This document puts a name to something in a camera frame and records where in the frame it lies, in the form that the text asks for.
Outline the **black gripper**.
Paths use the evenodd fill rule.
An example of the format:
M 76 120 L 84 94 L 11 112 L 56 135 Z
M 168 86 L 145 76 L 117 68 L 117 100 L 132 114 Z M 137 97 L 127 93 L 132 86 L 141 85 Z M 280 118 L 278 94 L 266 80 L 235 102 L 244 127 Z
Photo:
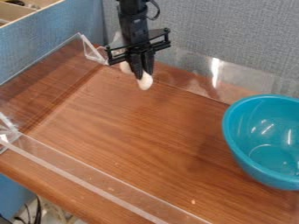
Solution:
M 171 46 L 168 28 L 149 30 L 147 16 L 141 13 L 127 15 L 119 13 L 121 40 L 107 45 L 108 64 L 128 61 L 135 77 L 143 78 L 143 71 L 149 75 L 155 70 L 155 53 Z M 112 56 L 113 50 L 124 50 Z

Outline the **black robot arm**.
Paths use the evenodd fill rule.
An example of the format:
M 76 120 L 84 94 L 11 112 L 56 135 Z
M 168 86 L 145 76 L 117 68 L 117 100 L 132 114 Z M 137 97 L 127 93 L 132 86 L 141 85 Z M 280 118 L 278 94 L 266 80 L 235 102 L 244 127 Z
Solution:
M 143 73 L 153 74 L 155 53 L 171 46 L 171 30 L 148 29 L 148 20 L 160 16 L 155 0 L 116 0 L 120 40 L 105 47 L 107 62 L 115 65 L 127 62 L 135 77 L 141 80 Z

